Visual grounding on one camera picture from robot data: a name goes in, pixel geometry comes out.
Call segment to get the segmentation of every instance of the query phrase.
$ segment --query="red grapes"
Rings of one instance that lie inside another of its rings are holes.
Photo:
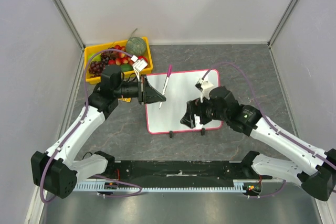
[[[113,51],[102,52],[100,57],[101,61],[93,61],[89,66],[89,74],[91,74],[90,78],[99,77],[106,65],[109,64],[109,60],[115,60],[118,57],[118,53]]]

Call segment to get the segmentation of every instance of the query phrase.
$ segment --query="wire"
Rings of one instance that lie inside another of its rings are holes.
[[[86,152],[86,153],[84,154],[82,160],[83,160],[83,159],[85,158],[85,156],[86,156],[87,154],[89,154],[89,153],[91,154],[91,156],[93,155],[92,152]]]
[[[80,118],[80,120],[78,121],[78,123],[71,129],[71,131],[64,137],[64,139],[62,140],[62,142],[60,142],[60,144],[58,145],[58,147],[55,149],[54,153],[51,155],[51,157],[49,158],[46,166],[44,167],[44,170],[42,172],[42,176],[41,176],[41,181],[40,181],[40,198],[41,201],[44,204],[47,204],[49,202],[52,202],[55,198],[56,195],[54,195],[51,199],[47,200],[44,195],[43,195],[43,188],[44,188],[44,182],[47,176],[47,172],[49,170],[49,167],[52,163],[52,161],[54,160],[54,158],[56,157],[57,153],[59,152],[59,150],[62,149],[63,145],[68,141],[68,139],[72,136],[72,134],[76,131],[76,129],[78,129],[78,127],[81,125],[81,122],[85,119],[86,115],[88,114],[88,110],[89,110],[89,94],[88,94],[88,87],[87,87],[87,83],[85,82],[85,77],[86,77],[86,73],[88,72],[89,66],[92,62],[92,60],[99,54],[103,53],[103,52],[122,52],[124,54],[126,54],[129,57],[133,57],[132,55],[130,55],[128,52],[119,50],[119,49],[105,49],[105,50],[101,50],[99,52],[96,52],[89,60],[88,63],[85,66],[84,72],[83,72],[83,81],[84,81],[84,91],[85,91],[85,110],[84,113],[82,115],[82,117]]]
[[[249,199],[249,198],[252,198],[252,199],[260,199],[260,198],[266,198],[266,197],[274,196],[274,195],[280,193],[280,192],[284,189],[285,185],[286,185],[286,180],[283,181],[283,183],[282,183],[280,189],[277,190],[275,193],[272,193],[272,194],[265,194],[265,195],[261,195],[261,196],[260,196],[260,195],[258,195],[258,196],[247,196],[247,198],[248,198],[248,199]]]
[[[128,79],[127,79],[126,82],[132,82],[132,81],[134,81],[136,79],[136,74],[135,74],[135,77],[130,81],[131,76],[134,75],[134,74],[135,73],[131,73],[130,76],[128,76]]]
[[[117,174],[118,174],[118,180],[120,180],[120,173],[119,173],[119,169],[117,169]]]
[[[314,151],[312,151],[310,148],[304,146],[303,144],[299,143],[298,141],[296,141],[295,139],[293,139],[292,137],[286,135],[285,133],[283,133],[282,131],[278,131],[278,129],[269,121],[269,119],[267,118],[266,114],[264,113],[263,109],[260,106],[260,103],[258,102],[257,96],[255,94],[255,90],[252,87],[251,82],[248,80],[247,76],[245,75],[245,73],[235,64],[231,63],[231,62],[220,62],[217,63],[215,65],[213,65],[210,69],[207,70],[207,72],[203,75],[202,80],[204,80],[204,78],[207,76],[207,74],[213,69],[216,68],[220,65],[230,65],[232,67],[234,67],[235,69],[237,69],[241,75],[244,77],[245,81],[248,84],[248,87],[250,88],[250,91],[252,93],[253,99],[255,101],[255,103],[258,106],[259,111],[261,112],[263,118],[265,119],[265,121],[267,122],[267,124],[275,131],[277,132],[279,135],[283,136],[284,138],[286,138],[287,140],[291,141],[292,143],[298,145],[299,147],[301,147],[302,149],[304,149],[305,151],[307,151],[308,153],[312,154],[312,156],[316,156],[317,158],[319,158],[320,160],[322,160],[323,162],[325,162],[326,164],[328,164],[331,168],[333,168],[334,170],[336,170],[336,165],[332,164],[329,160],[327,160],[326,158],[322,157],[320,154],[315,153]]]
[[[258,185],[261,185],[261,182],[262,182],[262,176],[259,175],[259,182],[258,182]]]
[[[141,186],[138,186],[138,185],[135,185],[135,184],[131,184],[131,183],[127,183],[127,182],[118,181],[118,180],[115,180],[115,179],[112,179],[112,178],[107,178],[107,177],[104,177],[104,176],[99,175],[99,174],[94,175],[94,177],[109,180],[109,181],[111,181],[111,182],[113,182],[113,183],[117,183],[118,186],[119,186],[119,184],[121,184],[121,185],[126,185],[126,186],[136,187],[136,188],[139,189],[139,190],[136,191],[135,193],[131,193],[131,194],[123,194],[123,195],[104,195],[104,194],[98,193],[99,196],[103,196],[103,197],[105,197],[105,198],[124,198],[124,197],[130,197],[130,196],[138,195],[138,194],[140,194],[141,191],[142,191],[142,187],[141,187]]]

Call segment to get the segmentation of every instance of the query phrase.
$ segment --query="pink border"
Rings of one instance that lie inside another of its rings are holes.
[[[208,69],[198,69],[198,70],[186,70],[186,71],[176,71],[176,72],[172,72],[173,73],[186,73],[186,72],[199,72],[199,71],[206,71]],[[218,75],[218,86],[220,86],[220,78],[219,78],[219,72],[217,69],[212,69],[212,70],[215,70],[217,72],[217,75]],[[167,73],[151,73],[151,74],[147,74],[148,76],[157,76],[157,75],[160,75],[160,74],[167,74]],[[149,125],[148,125],[148,114],[147,114],[147,105],[145,105],[145,109],[146,109],[146,120],[147,120],[147,130],[149,133],[151,134],[164,134],[164,133],[169,133],[169,131],[163,131],[163,132],[151,132],[149,130]],[[221,125],[217,128],[208,128],[206,129],[207,131],[208,130],[218,130],[220,129],[222,126],[223,126],[223,122],[220,123]],[[190,131],[200,131],[200,130],[193,130],[193,129],[190,129],[190,130],[183,130],[183,131],[173,131],[174,133],[177,133],[177,132],[190,132]]]

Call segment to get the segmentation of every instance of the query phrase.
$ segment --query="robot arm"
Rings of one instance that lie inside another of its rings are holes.
[[[118,106],[118,98],[137,98],[140,104],[166,101],[166,98],[148,83],[145,75],[137,75],[138,82],[124,82],[121,79],[121,68],[117,65],[107,66],[101,75],[101,82],[89,96],[86,117],[82,116],[86,107],[70,126],[67,132],[45,153],[36,152],[31,157],[34,184],[40,186],[43,171],[53,154],[56,155],[47,170],[43,188],[52,194],[65,198],[74,189],[76,183],[106,171],[114,157],[98,151],[91,157],[75,161],[75,157],[89,136],[98,128]],[[60,143],[68,137],[66,143]]]
[[[211,120],[225,121],[234,131],[251,136],[290,159],[285,161],[250,152],[243,162],[257,174],[285,179],[301,186],[317,199],[329,199],[336,184],[336,171],[318,157],[336,164],[336,150],[326,152],[297,138],[270,118],[263,118],[255,107],[239,104],[233,94],[223,86],[216,88],[208,81],[200,79],[196,87],[201,91],[201,97],[187,102],[187,111],[181,119],[182,124],[190,128],[195,127],[195,116],[199,116],[201,124]]]

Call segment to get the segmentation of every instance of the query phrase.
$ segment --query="gray floor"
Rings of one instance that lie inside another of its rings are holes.
[[[151,46],[154,72],[206,69],[221,62],[234,62],[249,77],[258,100],[269,117],[292,132],[284,98],[266,45],[174,45]],[[239,72],[230,66],[217,68],[221,84],[233,92],[239,102],[255,105],[248,86]],[[72,119],[79,115],[84,103],[80,86]],[[133,160],[233,160],[239,161],[251,150],[272,157],[282,157],[269,146],[233,132],[226,125],[219,130],[152,135],[147,131],[145,107],[133,99],[131,104],[119,102],[111,116],[88,139],[78,154],[102,150],[116,159]]]

